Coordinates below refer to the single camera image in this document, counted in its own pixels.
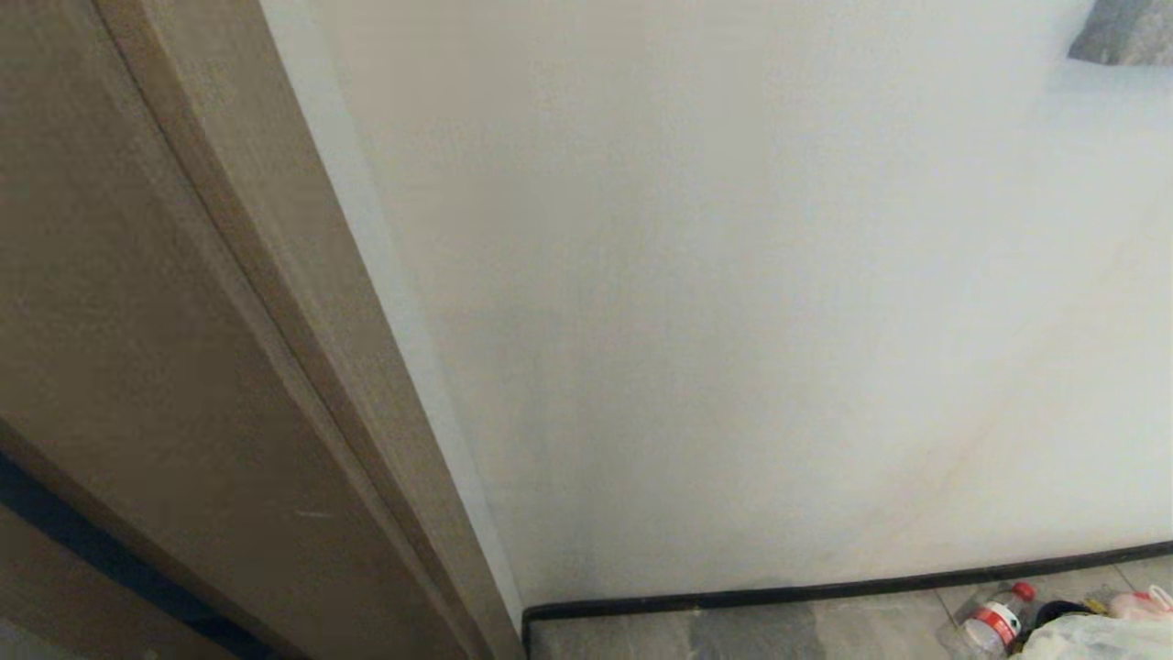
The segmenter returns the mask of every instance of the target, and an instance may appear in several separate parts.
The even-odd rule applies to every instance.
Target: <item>white wall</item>
[[[1173,538],[1173,73],[1090,6],[290,5],[524,605]]]

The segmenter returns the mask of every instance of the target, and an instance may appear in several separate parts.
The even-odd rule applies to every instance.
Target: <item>bottle label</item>
[[[1005,605],[992,600],[978,607],[977,612],[974,612],[974,619],[994,628],[998,633],[998,637],[1002,638],[1004,646],[1010,646],[1010,642],[1018,637],[1018,631],[1022,630],[1018,617],[1015,617],[1015,613],[1008,610]]]

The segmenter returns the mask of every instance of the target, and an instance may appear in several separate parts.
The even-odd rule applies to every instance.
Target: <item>floor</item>
[[[1105,601],[1161,585],[1173,591],[1173,556],[1023,579],[1051,600]],[[888,596],[599,617],[531,625],[533,660],[948,658],[938,639],[999,583]]]

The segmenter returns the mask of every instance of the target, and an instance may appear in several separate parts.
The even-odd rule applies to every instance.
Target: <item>plastic bottle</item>
[[[994,594],[962,624],[962,640],[976,653],[1004,656],[1006,647],[1022,632],[1022,617],[1032,600],[1035,587],[1026,583],[1016,583],[1009,591]]]

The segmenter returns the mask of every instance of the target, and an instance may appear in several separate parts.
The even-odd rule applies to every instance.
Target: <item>white plastic bag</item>
[[[1062,617],[1031,633],[1019,658],[1168,660],[1173,658],[1173,621]]]

